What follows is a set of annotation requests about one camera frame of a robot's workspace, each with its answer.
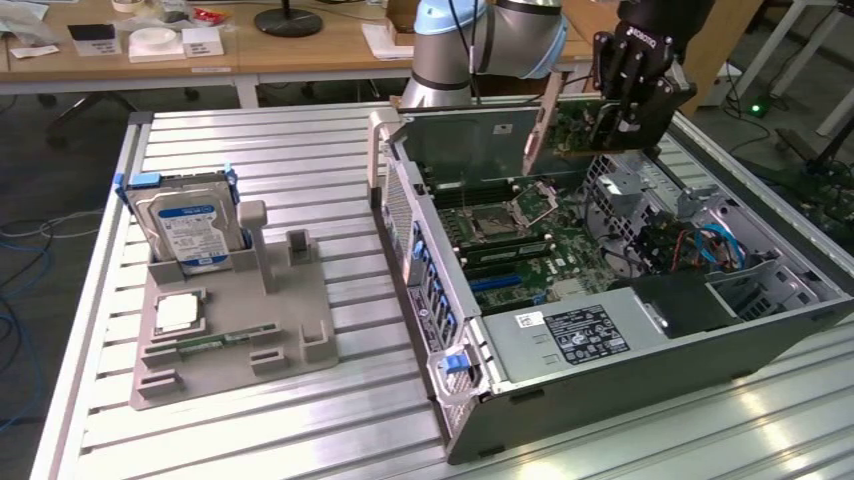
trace black lamp base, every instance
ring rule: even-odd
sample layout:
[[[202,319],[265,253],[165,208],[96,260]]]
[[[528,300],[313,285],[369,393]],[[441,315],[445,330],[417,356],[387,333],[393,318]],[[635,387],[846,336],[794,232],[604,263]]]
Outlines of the black lamp base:
[[[322,19],[305,10],[290,9],[290,18],[284,10],[274,8],[254,15],[257,29],[276,37],[306,37],[322,29]]]

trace power supply label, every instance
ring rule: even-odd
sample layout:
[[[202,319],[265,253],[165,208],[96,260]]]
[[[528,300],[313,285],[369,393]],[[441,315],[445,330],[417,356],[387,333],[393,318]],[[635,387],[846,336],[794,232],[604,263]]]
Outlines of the power supply label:
[[[544,318],[565,361],[572,365],[629,350],[601,305]]]

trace barcode label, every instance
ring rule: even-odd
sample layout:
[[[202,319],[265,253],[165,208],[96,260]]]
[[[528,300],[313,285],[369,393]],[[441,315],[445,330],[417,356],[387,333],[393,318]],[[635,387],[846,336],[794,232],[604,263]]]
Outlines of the barcode label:
[[[528,312],[521,315],[516,315],[516,323],[519,324],[519,328],[543,325],[545,323],[543,320],[543,312]]]

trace desk leg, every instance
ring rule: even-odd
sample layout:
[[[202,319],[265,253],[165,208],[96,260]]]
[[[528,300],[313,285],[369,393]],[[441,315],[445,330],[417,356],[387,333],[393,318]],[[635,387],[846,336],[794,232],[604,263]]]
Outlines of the desk leg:
[[[848,113],[854,114],[854,88],[844,96],[844,99],[839,103],[839,106],[834,108],[832,112],[830,112],[830,115],[827,115],[827,118],[815,129],[815,133],[818,133],[822,137],[828,137],[830,135],[832,135],[836,127],[839,126],[839,122],[842,122]]]
[[[812,57],[815,50],[818,50],[818,47],[824,42],[827,35],[830,35],[830,32],[832,32],[832,29],[836,26],[836,23],[839,23],[839,20],[842,20],[842,17],[844,17],[844,14],[842,12],[832,12],[830,14],[830,17],[827,17],[827,20],[824,20],[824,22],[822,23],[820,27],[818,27],[818,30],[812,34],[810,41],[803,46],[803,50],[800,50],[800,53],[795,57],[795,61],[791,62],[791,65],[786,69],[783,76],[779,77],[776,85],[774,85],[774,90],[771,90],[772,97],[780,97],[783,95],[783,92],[788,88],[788,85],[791,85],[791,82],[798,76],[798,73],[800,73],[806,62]]]
[[[257,108],[257,75],[240,75],[234,77],[234,88],[240,99],[240,108]]]
[[[759,50],[756,57],[752,59],[752,62],[749,62],[749,67],[747,67],[747,71],[741,75],[741,78],[737,81],[737,84],[735,85],[735,92],[737,93],[739,97],[744,95],[744,92],[747,91],[747,87],[749,87],[752,80],[756,78],[759,70],[762,70],[764,63],[768,61],[768,58],[771,57],[771,53],[774,53],[774,50],[776,50],[776,47],[779,46],[779,42],[783,41],[783,37],[786,36],[788,29],[791,29],[791,25],[795,23],[795,20],[798,19],[798,17],[800,16],[800,13],[803,12],[803,9],[806,8],[806,3],[807,3],[806,1],[795,0],[795,2],[791,4],[791,7],[788,7],[788,12],[786,12],[786,16],[779,21],[779,24],[776,25],[774,32],[771,32],[771,36],[764,42],[764,45],[762,45],[762,49]]]

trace wooden desk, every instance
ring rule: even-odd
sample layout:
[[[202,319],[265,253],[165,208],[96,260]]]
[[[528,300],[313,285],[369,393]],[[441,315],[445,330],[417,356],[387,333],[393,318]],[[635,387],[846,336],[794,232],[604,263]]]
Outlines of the wooden desk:
[[[222,10],[233,12],[230,6]],[[117,13],[104,0],[80,0],[76,4],[49,4],[45,23],[60,37],[60,52],[36,58],[16,59],[6,55],[9,72],[0,80],[13,81],[60,81],[110,78],[145,78],[178,75],[209,75],[206,69],[236,71],[237,68],[237,34],[222,32],[225,55],[192,58],[176,62],[130,63],[128,60],[128,32],[120,32],[121,54],[97,57],[80,57],[68,32],[68,25],[110,23],[132,15]],[[22,46],[17,39],[8,39],[8,48]],[[204,68],[200,73],[193,69]]]
[[[300,7],[310,8],[309,3]],[[364,4],[329,7],[341,13],[383,18],[381,10]],[[412,62],[379,61],[371,54],[361,35],[360,20],[312,9],[322,18],[322,31],[304,38],[276,38],[250,27],[254,15],[269,9],[265,5],[241,5],[237,31],[241,72],[298,72],[330,70],[408,69]],[[560,61],[573,63],[591,58],[591,47],[581,36],[571,30]]]
[[[18,60],[5,48],[0,50],[0,94],[233,85],[241,107],[256,108],[254,86],[260,83],[408,76],[411,61],[377,60],[361,35],[361,23],[384,16],[379,7],[325,5],[308,0],[297,0],[293,5],[312,9],[322,18],[324,28],[316,35],[305,38],[265,35],[254,28],[253,18],[273,5],[224,4],[216,8],[232,14],[236,27],[221,35],[225,55],[132,64],[126,59],[126,32],[121,33],[125,53],[80,57],[66,28],[73,24],[109,23],[129,15],[114,12],[104,0],[50,4],[45,22],[61,38],[60,52]],[[5,42],[8,48],[20,46],[13,38]],[[587,68],[589,60],[589,44],[571,30],[560,63],[580,63]]]
[[[716,0],[705,25],[688,44],[683,67],[689,80],[696,83],[696,96],[681,106],[684,115],[693,113],[705,97],[760,3],[762,0]],[[588,41],[596,32],[612,31],[619,22],[616,4],[563,0],[563,11]]]

